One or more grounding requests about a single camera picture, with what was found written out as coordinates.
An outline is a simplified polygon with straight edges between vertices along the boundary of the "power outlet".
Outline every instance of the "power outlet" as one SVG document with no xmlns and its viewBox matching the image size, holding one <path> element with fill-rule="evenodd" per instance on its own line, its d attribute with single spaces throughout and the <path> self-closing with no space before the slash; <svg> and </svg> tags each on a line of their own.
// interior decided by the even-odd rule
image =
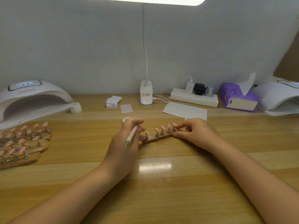
<svg viewBox="0 0 299 224">
<path fill-rule="evenodd" d="M 210 107 L 217 107 L 218 97 L 214 94 L 213 97 L 206 95 L 196 95 L 195 93 L 186 93 L 185 90 L 174 88 L 170 94 L 171 100 L 183 101 L 197 105 L 204 105 Z"/>
</svg>

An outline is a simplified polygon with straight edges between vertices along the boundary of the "dotting tool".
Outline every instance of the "dotting tool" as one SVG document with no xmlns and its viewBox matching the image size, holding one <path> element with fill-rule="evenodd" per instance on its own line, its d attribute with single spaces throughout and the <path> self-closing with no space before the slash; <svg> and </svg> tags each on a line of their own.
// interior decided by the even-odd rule
<svg viewBox="0 0 299 224">
<path fill-rule="evenodd" d="M 138 127 L 139 127 L 139 124 L 136 124 L 136 125 L 133 127 L 131 133 L 129 134 L 129 136 L 128 136 L 127 140 L 126 140 L 127 143 L 126 143 L 125 147 L 127 146 L 127 144 L 129 144 L 129 143 L 132 142 L 132 139 L 133 139 L 133 137 L 134 137 L 134 135 L 135 135 L 135 133 L 136 133 Z"/>
</svg>

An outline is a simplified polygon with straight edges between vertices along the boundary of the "person's left hand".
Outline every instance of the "person's left hand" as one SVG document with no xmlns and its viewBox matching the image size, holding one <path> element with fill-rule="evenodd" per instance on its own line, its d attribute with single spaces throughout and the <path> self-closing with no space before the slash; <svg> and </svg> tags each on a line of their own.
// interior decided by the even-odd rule
<svg viewBox="0 0 299 224">
<path fill-rule="evenodd" d="M 138 141 L 143 141 L 146 136 L 140 135 L 145 128 L 139 126 L 132 143 L 126 145 L 126 140 L 136 124 L 144 122 L 141 118 L 129 118 L 123 123 L 121 129 L 112 137 L 109 148 L 101 166 L 103 166 L 118 181 L 122 180 L 133 168 L 138 155 Z"/>
</svg>

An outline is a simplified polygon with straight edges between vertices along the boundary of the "white nail dryer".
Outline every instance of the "white nail dryer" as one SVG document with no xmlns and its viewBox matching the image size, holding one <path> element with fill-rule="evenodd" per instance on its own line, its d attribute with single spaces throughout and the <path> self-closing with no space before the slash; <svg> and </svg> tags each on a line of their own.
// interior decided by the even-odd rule
<svg viewBox="0 0 299 224">
<path fill-rule="evenodd" d="M 0 130 L 69 109 L 71 96 L 41 80 L 11 84 L 0 91 Z"/>
<path fill-rule="evenodd" d="M 299 114 L 299 82 L 278 80 L 255 87 L 258 107 L 271 116 Z"/>
</svg>

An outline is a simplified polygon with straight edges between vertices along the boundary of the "white wall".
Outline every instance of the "white wall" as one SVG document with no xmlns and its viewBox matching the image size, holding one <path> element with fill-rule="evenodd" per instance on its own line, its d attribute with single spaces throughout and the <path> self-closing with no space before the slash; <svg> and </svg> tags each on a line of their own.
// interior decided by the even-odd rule
<svg viewBox="0 0 299 224">
<path fill-rule="evenodd" d="M 273 74 L 299 29 L 299 0 L 146 4 L 154 92 L 183 78 L 219 88 Z M 103 0 L 1 0 L 0 88 L 42 79 L 70 94 L 138 93 L 144 79 L 141 8 Z"/>
</svg>

